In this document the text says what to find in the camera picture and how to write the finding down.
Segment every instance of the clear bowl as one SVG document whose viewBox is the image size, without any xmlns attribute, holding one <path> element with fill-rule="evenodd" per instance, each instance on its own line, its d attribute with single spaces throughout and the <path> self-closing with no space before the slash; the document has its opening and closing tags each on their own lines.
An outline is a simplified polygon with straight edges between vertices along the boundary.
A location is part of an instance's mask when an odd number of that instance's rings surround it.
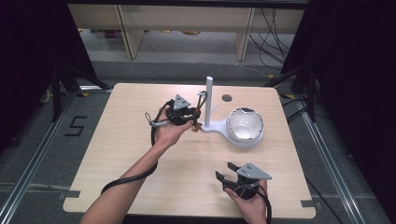
<svg viewBox="0 0 396 224">
<path fill-rule="evenodd" d="M 237 108 L 227 118 L 227 133 L 237 142 L 253 142 L 262 133 L 262 117 L 253 109 Z"/>
</svg>

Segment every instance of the white stand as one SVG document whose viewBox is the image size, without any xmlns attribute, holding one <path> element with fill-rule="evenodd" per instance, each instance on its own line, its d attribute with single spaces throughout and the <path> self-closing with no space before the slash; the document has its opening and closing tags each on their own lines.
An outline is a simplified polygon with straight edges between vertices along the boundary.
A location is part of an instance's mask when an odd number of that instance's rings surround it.
<svg viewBox="0 0 396 224">
<path fill-rule="evenodd" d="M 204 125 L 201 127 L 204 133 L 220 133 L 230 143 L 238 147 L 254 147 L 262 140 L 262 132 L 251 142 L 237 142 L 233 140 L 227 132 L 227 118 L 221 121 L 210 121 L 210 110 L 212 104 L 212 88 L 213 77 L 206 78 L 206 102 L 205 102 L 205 120 Z"/>
</svg>

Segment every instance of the hand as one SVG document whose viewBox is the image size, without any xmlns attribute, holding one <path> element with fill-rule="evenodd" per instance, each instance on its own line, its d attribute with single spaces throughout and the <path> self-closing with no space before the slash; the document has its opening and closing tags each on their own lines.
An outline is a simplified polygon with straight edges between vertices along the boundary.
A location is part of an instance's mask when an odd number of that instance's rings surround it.
<svg viewBox="0 0 396 224">
<path fill-rule="evenodd" d="M 267 180 L 260 180 L 260 185 L 267 191 Z M 262 224 L 266 221 L 267 205 L 259 194 L 249 200 L 239 198 L 231 189 L 225 189 L 231 199 L 238 205 L 244 220 L 249 224 Z"/>
<path fill-rule="evenodd" d="M 166 117 L 166 111 L 168 110 L 169 110 L 169 105 L 165 107 L 158 121 L 168 119 L 168 117 Z M 187 123 L 180 126 L 176 126 L 171 122 L 169 122 L 166 125 L 158 127 L 155 133 L 156 136 L 155 143 L 163 144 L 166 148 L 171 147 L 178 141 L 180 136 L 191 127 L 192 124 L 193 122 L 192 120 L 190 120 Z"/>
</svg>

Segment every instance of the metal rod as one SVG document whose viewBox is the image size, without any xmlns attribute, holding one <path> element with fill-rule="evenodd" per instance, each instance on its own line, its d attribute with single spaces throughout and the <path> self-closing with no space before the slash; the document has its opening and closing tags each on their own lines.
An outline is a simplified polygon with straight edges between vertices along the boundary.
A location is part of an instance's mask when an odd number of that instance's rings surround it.
<svg viewBox="0 0 396 224">
<path fill-rule="evenodd" d="M 213 77 L 206 77 L 206 103 L 205 103 L 205 127 L 210 123 L 210 107 L 212 105 Z"/>
</svg>

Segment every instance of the finger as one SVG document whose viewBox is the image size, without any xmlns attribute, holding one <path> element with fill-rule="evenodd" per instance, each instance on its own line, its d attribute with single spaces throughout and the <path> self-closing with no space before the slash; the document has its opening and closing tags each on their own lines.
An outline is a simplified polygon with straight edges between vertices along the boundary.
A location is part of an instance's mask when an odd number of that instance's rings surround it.
<svg viewBox="0 0 396 224">
<path fill-rule="evenodd" d="M 186 132 L 192 126 L 193 123 L 194 121 L 189 120 L 187 123 L 181 125 L 180 127 L 182 127 L 183 132 Z"/>
<path fill-rule="evenodd" d="M 259 181 L 259 184 L 265 189 L 265 192 L 262 188 L 259 188 L 259 192 L 268 194 L 268 185 L 267 185 L 267 180 L 266 179 L 261 179 Z"/>
<path fill-rule="evenodd" d="M 234 202 L 239 203 L 240 198 L 239 198 L 239 197 L 236 197 L 236 196 L 233 194 L 233 190 L 232 190 L 232 189 L 227 189 L 227 188 L 226 188 L 224 191 L 230 196 L 231 199 L 233 199 Z"/>
<path fill-rule="evenodd" d="M 167 119 L 166 112 L 169 110 L 169 105 L 167 105 L 162 111 L 161 115 L 159 116 L 159 120 Z"/>
</svg>

